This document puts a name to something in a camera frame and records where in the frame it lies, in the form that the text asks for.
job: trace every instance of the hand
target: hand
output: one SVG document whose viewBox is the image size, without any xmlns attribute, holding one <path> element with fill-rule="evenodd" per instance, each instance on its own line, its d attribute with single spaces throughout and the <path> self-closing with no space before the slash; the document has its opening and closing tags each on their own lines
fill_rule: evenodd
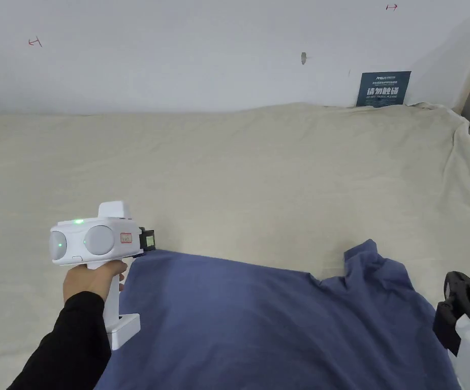
<svg viewBox="0 0 470 390">
<path fill-rule="evenodd" d="M 63 301 L 66 302 L 68 298 L 82 291 L 96 293 L 106 301 L 112 278 L 119 275 L 119 280 L 123 280 L 122 273 L 127 267 L 121 260 L 112 260 L 96 269 L 88 269 L 86 264 L 69 269 L 63 282 Z"/>
</svg>

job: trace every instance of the finger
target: finger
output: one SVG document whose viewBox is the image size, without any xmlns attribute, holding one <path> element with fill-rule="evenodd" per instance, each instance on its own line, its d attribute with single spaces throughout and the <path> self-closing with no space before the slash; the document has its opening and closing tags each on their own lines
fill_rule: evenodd
<svg viewBox="0 0 470 390">
<path fill-rule="evenodd" d="M 128 265 L 123 263 L 121 260 L 112 260 L 106 264 L 103 264 L 100 266 L 100 268 L 106 270 L 110 277 L 114 277 L 125 272 L 128 268 Z"/>
</svg>

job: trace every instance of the blue fabric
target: blue fabric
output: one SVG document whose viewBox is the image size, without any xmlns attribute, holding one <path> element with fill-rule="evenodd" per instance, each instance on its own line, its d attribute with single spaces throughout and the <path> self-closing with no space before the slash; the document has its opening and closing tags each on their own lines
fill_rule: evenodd
<svg viewBox="0 0 470 390">
<path fill-rule="evenodd" d="M 136 259 L 122 313 L 141 332 L 114 351 L 98 389 L 459 390 L 432 332 L 434 309 L 374 241 L 346 275 L 154 251 Z"/>
</svg>

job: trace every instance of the wrinkled fabric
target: wrinkled fabric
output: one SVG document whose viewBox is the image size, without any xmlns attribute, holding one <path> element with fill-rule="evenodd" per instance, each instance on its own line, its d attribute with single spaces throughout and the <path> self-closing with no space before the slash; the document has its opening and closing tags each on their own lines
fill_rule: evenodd
<svg viewBox="0 0 470 390">
<path fill-rule="evenodd" d="M 109 200 L 165 250 L 326 279 L 373 237 L 433 305 L 470 277 L 468 121 L 443 107 L 0 115 L 0 388 L 63 307 L 49 230 Z"/>
<path fill-rule="evenodd" d="M 141 332 L 99 390 L 459 389 L 433 307 L 368 240 L 345 277 L 155 251 L 135 260 L 122 313 Z"/>
</svg>

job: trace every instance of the sign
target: sign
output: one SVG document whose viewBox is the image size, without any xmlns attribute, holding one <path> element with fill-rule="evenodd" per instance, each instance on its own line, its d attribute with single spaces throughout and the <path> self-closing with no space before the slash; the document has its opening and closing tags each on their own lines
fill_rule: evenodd
<svg viewBox="0 0 470 390">
<path fill-rule="evenodd" d="M 411 72 L 378 72 L 361 75 L 356 106 L 402 105 Z"/>
</svg>

